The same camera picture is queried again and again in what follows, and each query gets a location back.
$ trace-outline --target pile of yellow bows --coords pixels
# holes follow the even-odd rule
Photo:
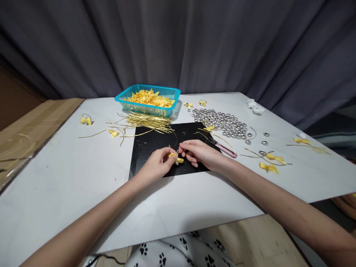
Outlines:
[[[151,89],[140,90],[137,93],[132,93],[132,97],[124,98],[124,101],[135,102],[144,105],[158,106],[162,108],[171,108],[174,104],[174,99],[158,95],[159,92],[154,93]]]
[[[271,171],[274,172],[275,174],[279,174],[277,168],[274,165],[267,166],[266,164],[260,162],[260,168],[265,169],[267,172]]]
[[[91,117],[88,118],[84,118],[84,116],[82,116],[82,120],[80,121],[81,124],[86,124],[86,125],[91,125],[92,124],[92,119]]]
[[[184,162],[184,159],[178,158],[178,154],[179,154],[179,152],[177,153],[177,161],[176,161],[176,164],[177,164],[177,165],[178,165],[178,163],[183,163],[183,162]],[[175,156],[175,154],[174,154],[174,153],[171,153],[171,154],[168,156],[168,158],[171,158],[171,157],[173,157],[173,156]]]
[[[282,163],[284,165],[287,165],[287,163],[284,161],[284,159],[282,157],[276,157],[276,156],[273,156],[273,155],[268,154],[268,153],[266,154],[266,156],[269,159],[275,159],[276,161],[278,161],[278,162],[280,162],[280,163]]]
[[[119,135],[119,133],[118,132],[115,132],[114,130],[108,130],[109,131],[109,133],[111,133],[111,138],[114,138],[114,137],[116,137],[116,136],[118,136]]]
[[[297,143],[310,144],[310,142],[307,139],[294,138],[293,140],[296,141]]]

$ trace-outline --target white table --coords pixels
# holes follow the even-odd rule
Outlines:
[[[356,167],[331,152],[286,146],[300,132],[270,111],[262,116],[247,109],[241,93],[181,95],[180,104],[206,100],[208,109],[231,113],[257,137],[248,146],[228,138],[238,154],[244,150],[275,151],[292,166],[278,167],[280,175],[259,168],[260,160],[238,156],[237,161],[306,202],[356,191]],[[122,107],[113,98],[89,99],[68,119],[0,196],[0,266],[18,266],[45,242],[128,180],[134,138],[112,139],[107,129]],[[95,123],[79,123],[81,114]],[[193,122],[181,106],[173,123]],[[312,138],[313,145],[322,146]],[[268,141],[268,146],[261,141]],[[92,252],[103,252],[262,214],[255,204],[224,177],[213,172],[164,178],[137,196],[97,242]]]

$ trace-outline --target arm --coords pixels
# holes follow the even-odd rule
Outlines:
[[[168,158],[170,153],[176,154],[168,147],[153,152],[137,175],[53,237],[21,267],[78,266],[127,203],[170,170],[177,159],[177,157]]]
[[[180,144],[179,152],[197,167],[224,174],[284,228],[308,244],[330,266],[354,266],[356,239],[311,205],[199,140]]]

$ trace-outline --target pink scissors handle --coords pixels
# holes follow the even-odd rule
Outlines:
[[[215,145],[216,145],[218,148],[220,148],[222,151],[224,151],[226,154],[228,154],[230,157],[232,157],[232,158],[237,158],[237,154],[236,154],[234,151],[228,149],[227,147],[223,146],[223,145],[220,144],[220,143],[216,143]]]

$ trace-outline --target teal plastic basket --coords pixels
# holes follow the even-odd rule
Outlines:
[[[168,97],[169,99],[174,99],[174,104],[170,108],[161,108],[151,105],[144,105],[139,103],[133,103],[129,101],[125,101],[124,98],[132,97],[132,93],[139,92],[140,90],[153,90],[153,92],[159,92],[159,95]],[[152,86],[152,85],[132,85],[122,93],[118,94],[115,97],[117,102],[120,102],[124,109],[128,111],[135,111],[146,114],[153,114],[162,117],[169,117],[171,115],[172,110],[175,108],[178,98],[181,94],[179,89],[168,88],[168,87],[160,87],[160,86]]]

